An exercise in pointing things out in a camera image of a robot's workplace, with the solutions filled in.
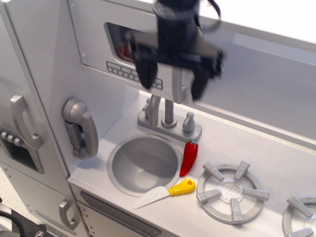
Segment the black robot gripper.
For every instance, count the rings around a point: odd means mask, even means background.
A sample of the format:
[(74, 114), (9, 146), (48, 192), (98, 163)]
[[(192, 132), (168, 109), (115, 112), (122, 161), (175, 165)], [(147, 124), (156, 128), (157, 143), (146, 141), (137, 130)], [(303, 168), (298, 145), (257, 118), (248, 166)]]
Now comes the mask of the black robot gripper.
[(199, 100), (208, 80), (221, 73), (224, 52), (200, 35), (198, 10), (197, 0), (157, 0), (153, 12), (158, 31), (126, 33), (143, 87), (152, 87), (159, 63), (190, 69), (194, 74), (192, 99)]

